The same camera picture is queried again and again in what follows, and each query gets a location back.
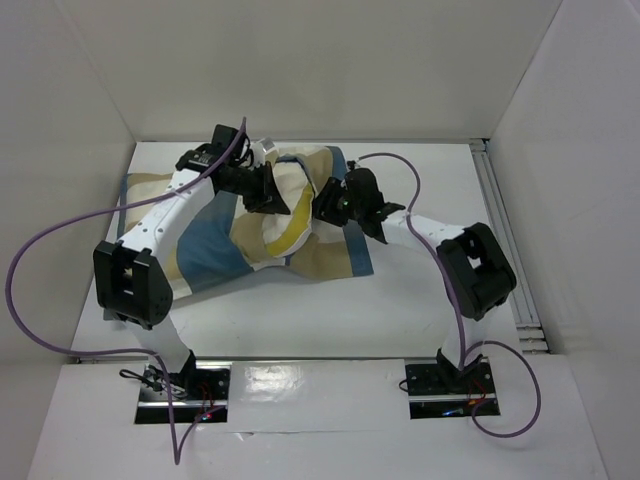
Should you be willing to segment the blue beige patchwork pillowcase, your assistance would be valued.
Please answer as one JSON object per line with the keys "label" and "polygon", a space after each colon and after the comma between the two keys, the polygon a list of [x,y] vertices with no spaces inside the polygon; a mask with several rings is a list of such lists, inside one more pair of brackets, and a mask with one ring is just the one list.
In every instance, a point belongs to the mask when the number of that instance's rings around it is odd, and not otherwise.
{"label": "blue beige patchwork pillowcase", "polygon": [[125,178],[115,242],[93,254],[97,300],[146,330],[175,299],[267,267],[311,280],[373,266],[350,191],[369,185],[333,146],[280,149],[242,135],[188,150],[166,175]]}

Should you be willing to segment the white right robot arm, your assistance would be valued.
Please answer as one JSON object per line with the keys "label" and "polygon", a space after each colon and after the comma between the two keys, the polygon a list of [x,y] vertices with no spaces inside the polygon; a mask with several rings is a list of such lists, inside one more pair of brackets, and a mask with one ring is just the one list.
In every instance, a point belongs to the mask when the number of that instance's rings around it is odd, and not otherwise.
{"label": "white right robot arm", "polygon": [[436,379],[448,392],[468,384],[480,363],[489,320],[517,285],[490,227],[481,222],[468,227],[445,224],[388,202],[367,168],[352,170],[342,180],[330,178],[313,201],[313,215],[335,226],[355,222],[374,240],[434,260],[455,315],[436,354]]}

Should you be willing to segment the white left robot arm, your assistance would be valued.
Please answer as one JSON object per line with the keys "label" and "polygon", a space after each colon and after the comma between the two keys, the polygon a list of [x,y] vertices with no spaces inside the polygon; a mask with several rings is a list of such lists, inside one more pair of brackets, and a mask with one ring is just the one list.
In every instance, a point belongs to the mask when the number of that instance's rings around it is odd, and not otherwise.
{"label": "white left robot arm", "polygon": [[232,223],[239,202],[251,213],[289,212],[267,160],[274,149],[269,140],[250,142],[244,128],[217,125],[210,142],[177,160],[157,199],[137,202],[148,209],[142,218],[93,252],[98,304],[151,352],[152,372],[176,399],[193,394],[204,373],[171,319],[174,292],[166,269],[174,260],[195,282],[251,272],[232,240]]}

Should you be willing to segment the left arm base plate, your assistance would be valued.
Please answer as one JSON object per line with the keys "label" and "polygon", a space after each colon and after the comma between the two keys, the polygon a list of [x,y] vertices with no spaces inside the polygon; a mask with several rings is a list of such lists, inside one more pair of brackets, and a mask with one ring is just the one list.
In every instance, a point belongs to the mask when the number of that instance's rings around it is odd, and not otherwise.
{"label": "left arm base plate", "polygon": [[[174,421],[189,424],[225,423],[228,417],[228,398],[231,370],[229,367],[197,369],[194,382],[188,387],[171,384]],[[136,414],[137,425],[169,423],[168,386],[159,370],[152,365],[142,373],[121,369],[119,376],[139,383]]]}

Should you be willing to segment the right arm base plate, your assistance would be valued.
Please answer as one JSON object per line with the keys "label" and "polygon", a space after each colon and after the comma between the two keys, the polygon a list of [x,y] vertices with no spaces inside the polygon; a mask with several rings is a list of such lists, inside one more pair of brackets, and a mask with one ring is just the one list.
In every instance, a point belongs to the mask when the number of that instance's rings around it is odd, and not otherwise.
{"label": "right arm base plate", "polygon": [[407,394],[411,420],[454,419],[501,414],[491,366],[481,360],[469,373],[454,378],[434,360],[405,364],[398,383]]}

